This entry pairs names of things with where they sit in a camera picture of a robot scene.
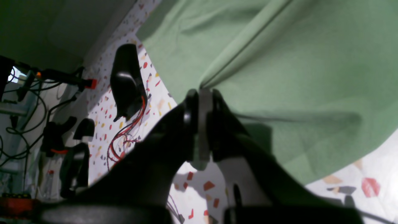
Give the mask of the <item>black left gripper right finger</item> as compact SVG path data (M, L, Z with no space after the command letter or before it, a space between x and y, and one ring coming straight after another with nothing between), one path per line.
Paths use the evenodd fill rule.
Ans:
M223 173L233 207L329 206L253 140L218 90L207 90L207 158Z

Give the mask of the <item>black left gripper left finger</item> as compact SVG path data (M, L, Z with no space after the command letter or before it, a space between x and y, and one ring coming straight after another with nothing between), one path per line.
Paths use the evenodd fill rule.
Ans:
M78 204L164 206L175 174L193 158L198 93L168 112L101 180L75 197Z

